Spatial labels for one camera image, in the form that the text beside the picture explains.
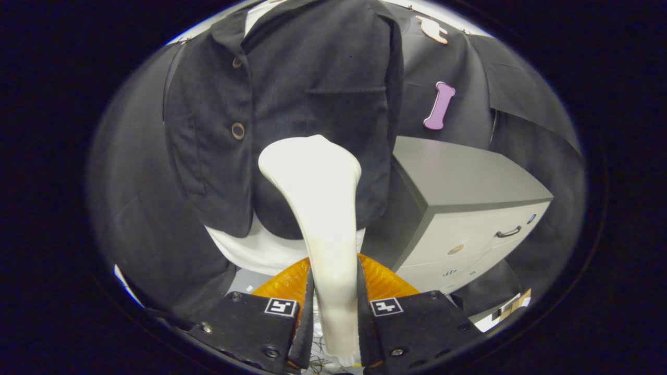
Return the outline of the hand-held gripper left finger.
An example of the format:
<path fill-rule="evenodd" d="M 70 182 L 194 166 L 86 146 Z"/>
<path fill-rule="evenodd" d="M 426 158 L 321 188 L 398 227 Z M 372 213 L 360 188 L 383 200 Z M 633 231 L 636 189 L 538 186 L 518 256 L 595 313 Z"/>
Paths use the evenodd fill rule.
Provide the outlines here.
<path fill-rule="evenodd" d="M 279 275 L 236 273 L 188 336 L 224 360 L 271 374 L 299 374 L 311 364 L 314 278 L 308 258 Z"/>

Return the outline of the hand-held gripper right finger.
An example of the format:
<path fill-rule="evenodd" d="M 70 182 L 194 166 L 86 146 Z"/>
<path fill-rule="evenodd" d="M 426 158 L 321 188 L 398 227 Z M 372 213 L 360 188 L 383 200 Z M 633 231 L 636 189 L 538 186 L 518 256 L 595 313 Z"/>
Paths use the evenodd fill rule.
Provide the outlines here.
<path fill-rule="evenodd" d="M 441 291 L 419 292 L 360 254 L 357 317 L 365 374 L 417 374 L 481 343 L 482 331 Z"/>

